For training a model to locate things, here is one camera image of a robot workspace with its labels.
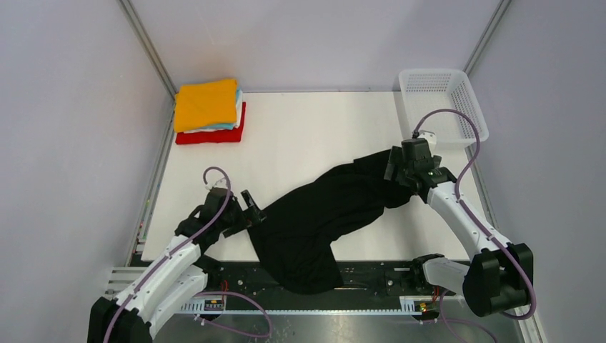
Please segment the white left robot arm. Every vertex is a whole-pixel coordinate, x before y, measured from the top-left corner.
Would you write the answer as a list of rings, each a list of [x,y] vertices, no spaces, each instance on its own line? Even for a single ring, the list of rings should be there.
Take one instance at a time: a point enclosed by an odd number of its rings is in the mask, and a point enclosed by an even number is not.
[[[230,237],[265,219],[247,190],[236,197],[229,189],[212,188],[137,279],[112,299],[96,300],[89,316],[88,342],[153,342],[192,297],[220,288],[219,263],[205,256],[206,250],[220,237]]]

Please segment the black t-shirt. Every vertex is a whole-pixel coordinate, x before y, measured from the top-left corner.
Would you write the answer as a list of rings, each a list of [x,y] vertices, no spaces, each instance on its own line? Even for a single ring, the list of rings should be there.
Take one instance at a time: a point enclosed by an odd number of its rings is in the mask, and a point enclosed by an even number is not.
[[[384,179],[389,151],[332,167],[268,205],[248,234],[259,262],[278,273],[336,261],[332,242],[410,201],[413,192]]]

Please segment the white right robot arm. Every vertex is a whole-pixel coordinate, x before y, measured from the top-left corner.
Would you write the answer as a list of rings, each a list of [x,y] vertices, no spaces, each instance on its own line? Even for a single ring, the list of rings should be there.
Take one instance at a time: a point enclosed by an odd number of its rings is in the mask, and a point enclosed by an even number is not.
[[[461,192],[461,179],[440,163],[426,139],[406,139],[391,148],[384,173],[386,180],[409,188],[438,213],[470,258],[469,264],[441,254],[414,259],[411,288],[419,294],[435,287],[459,294],[478,317],[529,319],[537,309],[531,249],[513,244],[480,218]]]

